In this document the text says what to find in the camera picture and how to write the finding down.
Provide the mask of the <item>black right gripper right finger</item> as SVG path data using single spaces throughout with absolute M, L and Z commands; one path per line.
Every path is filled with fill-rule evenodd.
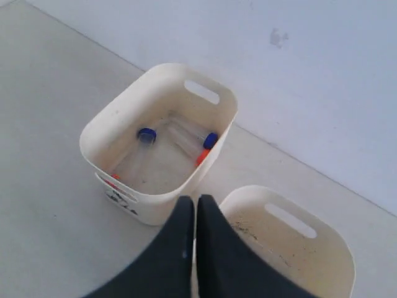
M 197 204 L 196 268 L 200 297 L 314 297 L 253 252 L 208 194 Z

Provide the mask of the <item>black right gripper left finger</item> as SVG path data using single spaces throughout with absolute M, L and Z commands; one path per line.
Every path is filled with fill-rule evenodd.
M 181 196 L 141 254 L 87 297 L 190 297 L 194 225 L 194 203 Z

